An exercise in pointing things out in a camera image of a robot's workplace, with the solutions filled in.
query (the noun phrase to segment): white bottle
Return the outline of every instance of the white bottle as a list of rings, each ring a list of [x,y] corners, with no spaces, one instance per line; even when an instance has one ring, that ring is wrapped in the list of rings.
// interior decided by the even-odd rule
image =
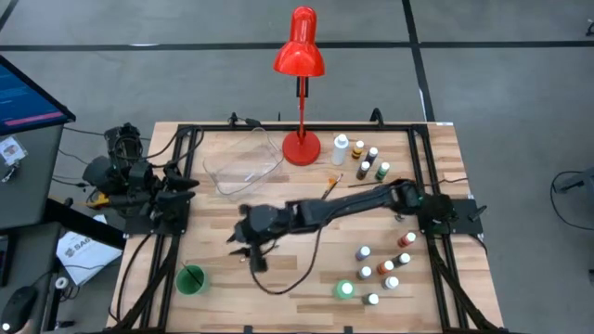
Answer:
[[[349,140],[345,134],[340,134],[334,138],[334,151],[332,152],[332,164],[342,165],[344,163],[344,156],[349,148]]]

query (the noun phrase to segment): monitor screen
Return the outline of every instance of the monitor screen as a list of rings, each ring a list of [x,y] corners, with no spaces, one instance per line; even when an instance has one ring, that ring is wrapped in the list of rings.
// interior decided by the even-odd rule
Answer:
[[[68,122],[71,113],[64,109],[7,61],[0,62],[0,135]]]

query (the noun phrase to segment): concrete floor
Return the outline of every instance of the concrete floor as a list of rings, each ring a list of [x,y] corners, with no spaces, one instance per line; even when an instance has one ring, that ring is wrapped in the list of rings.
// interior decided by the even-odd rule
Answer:
[[[0,10],[8,0],[0,0]],[[318,41],[406,41],[400,1],[19,0],[1,45],[120,45],[279,42],[291,11],[312,4]],[[578,41],[589,0],[414,0],[421,42]],[[454,122],[471,189],[489,206],[486,244],[508,328],[591,333],[594,232],[563,225],[549,203],[555,173],[594,165],[592,47],[422,49],[437,121]],[[5,52],[78,116],[102,132],[133,122],[150,135],[157,121],[245,117],[295,120],[294,81],[271,69],[273,50]],[[308,119],[363,121],[374,107],[389,121],[422,121],[409,49],[324,49],[327,75],[311,82]],[[65,132],[62,149],[86,161],[104,154],[100,137]],[[56,174],[84,166],[58,157]],[[85,194],[54,185],[52,195]],[[594,228],[583,190],[558,197],[566,218]],[[117,268],[85,285],[60,317],[64,332],[99,330]]]

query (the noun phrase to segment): table leg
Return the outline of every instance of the table leg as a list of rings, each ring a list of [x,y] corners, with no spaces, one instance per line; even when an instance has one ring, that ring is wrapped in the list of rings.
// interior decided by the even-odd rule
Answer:
[[[45,221],[59,222],[68,230],[89,237],[94,241],[123,250],[126,240],[119,229],[100,223],[53,199],[47,199]]]

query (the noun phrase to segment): green cup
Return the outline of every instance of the green cup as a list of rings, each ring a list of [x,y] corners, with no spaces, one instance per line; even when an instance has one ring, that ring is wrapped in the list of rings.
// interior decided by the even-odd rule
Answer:
[[[187,296],[201,294],[208,289],[208,286],[209,281],[206,273],[195,264],[183,267],[175,278],[175,287],[180,293]]]

